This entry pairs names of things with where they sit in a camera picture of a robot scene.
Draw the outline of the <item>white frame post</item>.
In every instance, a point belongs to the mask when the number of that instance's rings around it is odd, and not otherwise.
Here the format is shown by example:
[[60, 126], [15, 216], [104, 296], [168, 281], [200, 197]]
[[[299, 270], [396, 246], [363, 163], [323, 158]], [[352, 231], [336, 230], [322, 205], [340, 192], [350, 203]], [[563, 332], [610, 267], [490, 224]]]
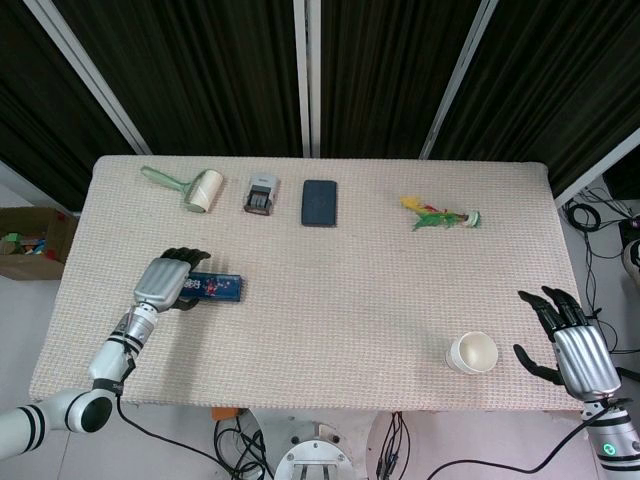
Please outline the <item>white frame post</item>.
[[52, 0], [22, 0], [132, 150], [152, 150]]
[[572, 182], [565, 190], [563, 190], [555, 199], [557, 209], [565, 205], [582, 189], [591, 184], [597, 177], [618, 163], [627, 154], [640, 145], [640, 127], [636, 128], [629, 136], [616, 145], [602, 159], [596, 162], [585, 173], [581, 174], [574, 182]]
[[499, 4], [499, 0], [481, 0], [471, 23], [465, 41], [460, 50], [458, 59], [454, 65], [446, 89], [440, 100], [438, 109], [429, 128], [419, 159], [427, 160], [436, 144], [438, 135], [446, 120], [447, 114], [453, 104], [466, 73], [472, 63], [475, 53], [489, 26], [489, 23]]
[[321, 156], [321, 0], [292, 0], [302, 152]]

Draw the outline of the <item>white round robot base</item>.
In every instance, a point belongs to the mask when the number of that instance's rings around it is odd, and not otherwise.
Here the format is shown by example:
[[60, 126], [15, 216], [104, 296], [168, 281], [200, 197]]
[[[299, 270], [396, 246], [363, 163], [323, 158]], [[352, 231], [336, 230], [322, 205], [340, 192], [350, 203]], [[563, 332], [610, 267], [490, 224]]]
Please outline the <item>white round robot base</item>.
[[377, 413], [253, 408], [273, 480], [369, 480], [368, 437]]

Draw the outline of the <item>blue glasses case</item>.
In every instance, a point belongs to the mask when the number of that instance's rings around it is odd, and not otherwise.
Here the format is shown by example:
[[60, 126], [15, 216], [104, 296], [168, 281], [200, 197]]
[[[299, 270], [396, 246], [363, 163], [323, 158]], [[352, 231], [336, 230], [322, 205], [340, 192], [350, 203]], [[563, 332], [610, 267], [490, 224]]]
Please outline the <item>blue glasses case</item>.
[[192, 272], [180, 293], [184, 299], [240, 302], [243, 279], [240, 275]]

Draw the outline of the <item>colourful toy blocks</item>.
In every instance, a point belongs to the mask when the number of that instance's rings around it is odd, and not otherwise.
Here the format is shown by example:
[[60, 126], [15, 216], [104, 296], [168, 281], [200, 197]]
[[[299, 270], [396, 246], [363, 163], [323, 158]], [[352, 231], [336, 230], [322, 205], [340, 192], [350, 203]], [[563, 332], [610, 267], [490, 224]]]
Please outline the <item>colourful toy blocks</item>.
[[0, 255], [35, 255], [56, 259], [56, 252], [48, 247], [42, 235], [10, 232], [0, 238]]

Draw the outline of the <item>white paper cup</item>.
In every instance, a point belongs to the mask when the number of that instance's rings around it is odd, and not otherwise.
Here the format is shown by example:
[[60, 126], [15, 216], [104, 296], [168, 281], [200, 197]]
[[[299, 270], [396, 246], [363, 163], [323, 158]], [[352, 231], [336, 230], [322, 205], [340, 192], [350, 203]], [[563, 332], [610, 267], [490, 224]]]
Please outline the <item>white paper cup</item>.
[[493, 339], [479, 331], [467, 332], [456, 338], [445, 354], [449, 368], [469, 375], [491, 371], [498, 358], [498, 348]]

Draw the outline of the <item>green-handled lint roller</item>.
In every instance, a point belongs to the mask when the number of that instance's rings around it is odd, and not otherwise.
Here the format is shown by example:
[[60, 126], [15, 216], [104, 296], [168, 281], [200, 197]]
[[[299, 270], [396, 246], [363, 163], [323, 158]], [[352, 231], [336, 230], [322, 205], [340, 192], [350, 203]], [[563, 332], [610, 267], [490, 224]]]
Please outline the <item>green-handled lint roller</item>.
[[195, 213], [209, 210], [224, 180], [223, 175], [213, 169], [203, 170], [188, 182], [179, 181], [148, 166], [143, 166], [140, 172], [152, 182], [179, 192], [185, 208]]

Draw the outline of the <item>colourful feather shuttlecock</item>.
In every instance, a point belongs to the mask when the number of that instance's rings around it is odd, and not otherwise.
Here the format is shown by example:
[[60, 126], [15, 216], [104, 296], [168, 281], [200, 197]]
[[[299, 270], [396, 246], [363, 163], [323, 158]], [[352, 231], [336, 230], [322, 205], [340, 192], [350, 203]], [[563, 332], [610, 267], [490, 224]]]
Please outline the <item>colourful feather shuttlecock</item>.
[[400, 203], [405, 209], [417, 216], [417, 221], [412, 227], [413, 231], [426, 227], [450, 228], [462, 226], [464, 228], [476, 228], [481, 221], [481, 214], [478, 211], [457, 213], [447, 209], [437, 209], [424, 203], [420, 197], [401, 197]]

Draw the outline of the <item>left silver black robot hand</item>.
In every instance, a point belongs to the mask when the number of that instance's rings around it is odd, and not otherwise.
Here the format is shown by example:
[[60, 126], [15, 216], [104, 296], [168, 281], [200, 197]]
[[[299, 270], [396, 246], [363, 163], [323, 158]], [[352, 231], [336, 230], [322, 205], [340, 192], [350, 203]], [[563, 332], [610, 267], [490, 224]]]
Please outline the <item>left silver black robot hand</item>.
[[181, 291], [190, 273], [211, 254], [187, 247], [169, 248], [152, 260], [134, 289], [137, 304], [153, 307], [158, 313], [194, 308], [197, 298], [182, 299]]

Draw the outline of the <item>beige woven tablecloth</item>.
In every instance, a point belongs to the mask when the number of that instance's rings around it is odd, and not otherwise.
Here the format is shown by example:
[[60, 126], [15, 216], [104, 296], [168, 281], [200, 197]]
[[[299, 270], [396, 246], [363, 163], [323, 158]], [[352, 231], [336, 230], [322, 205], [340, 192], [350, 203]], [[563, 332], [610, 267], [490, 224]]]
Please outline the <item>beige woven tablecloth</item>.
[[[224, 177], [206, 213], [142, 175]], [[252, 175], [279, 179], [270, 216], [244, 211]], [[335, 227], [301, 224], [305, 180], [337, 183]], [[400, 198], [478, 211], [476, 228], [426, 227]], [[124, 396], [136, 403], [374, 410], [575, 410], [512, 347], [551, 366], [553, 349], [518, 292], [577, 290], [541, 163], [104, 156], [94, 166], [29, 393], [89, 385], [88, 367], [171, 247], [207, 251], [209, 272], [243, 278], [240, 302], [161, 314]], [[469, 375], [445, 354], [467, 332], [495, 342]]]

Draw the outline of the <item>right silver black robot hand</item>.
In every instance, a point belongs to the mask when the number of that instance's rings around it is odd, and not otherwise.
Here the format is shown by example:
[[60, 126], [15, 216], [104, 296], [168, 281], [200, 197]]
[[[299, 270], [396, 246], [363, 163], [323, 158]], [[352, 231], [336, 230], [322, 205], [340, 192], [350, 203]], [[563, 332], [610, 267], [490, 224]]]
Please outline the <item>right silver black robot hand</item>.
[[556, 366], [537, 364], [519, 344], [513, 346], [516, 358], [530, 374], [563, 386], [580, 402], [613, 397], [621, 380], [598, 329], [589, 324], [582, 307], [568, 292], [547, 286], [542, 290], [546, 298], [522, 290], [518, 295], [537, 315], [553, 348]]

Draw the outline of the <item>brown cardboard box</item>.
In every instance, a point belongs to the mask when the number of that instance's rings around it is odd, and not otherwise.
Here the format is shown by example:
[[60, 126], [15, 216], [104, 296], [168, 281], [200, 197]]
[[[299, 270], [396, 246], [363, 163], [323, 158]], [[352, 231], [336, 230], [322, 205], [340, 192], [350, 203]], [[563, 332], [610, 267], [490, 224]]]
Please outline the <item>brown cardboard box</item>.
[[54, 208], [0, 208], [0, 238], [10, 232], [42, 235], [56, 259], [35, 255], [0, 255], [0, 276], [13, 280], [62, 278], [78, 220]]

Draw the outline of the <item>grey date stamp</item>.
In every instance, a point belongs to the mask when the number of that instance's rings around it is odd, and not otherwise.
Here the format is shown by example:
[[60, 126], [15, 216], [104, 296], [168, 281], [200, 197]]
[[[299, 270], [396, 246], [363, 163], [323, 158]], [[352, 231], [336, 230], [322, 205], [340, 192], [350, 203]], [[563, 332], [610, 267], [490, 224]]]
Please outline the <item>grey date stamp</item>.
[[274, 175], [257, 173], [251, 176], [249, 190], [244, 202], [244, 211], [251, 214], [270, 216], [279, 179]]

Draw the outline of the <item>black pleated curtain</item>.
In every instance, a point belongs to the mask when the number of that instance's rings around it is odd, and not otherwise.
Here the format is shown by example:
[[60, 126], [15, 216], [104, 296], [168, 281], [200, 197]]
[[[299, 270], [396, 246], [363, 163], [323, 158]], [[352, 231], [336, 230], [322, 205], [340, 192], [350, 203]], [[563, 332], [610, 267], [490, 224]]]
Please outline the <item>black pleated curtain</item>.
[[321, 154], [420, 155], [481, 0], [321, 0]]
[[132, 152], [22, 0], [0, 0], [0, 161], [78, 211], [97, 160]]
[[292, 0], [53, 0], [155, 154], [299, 157]]
[[499, 0], [432, 150], [538, 162], [559, 195], [640, 127], [640, 0]]

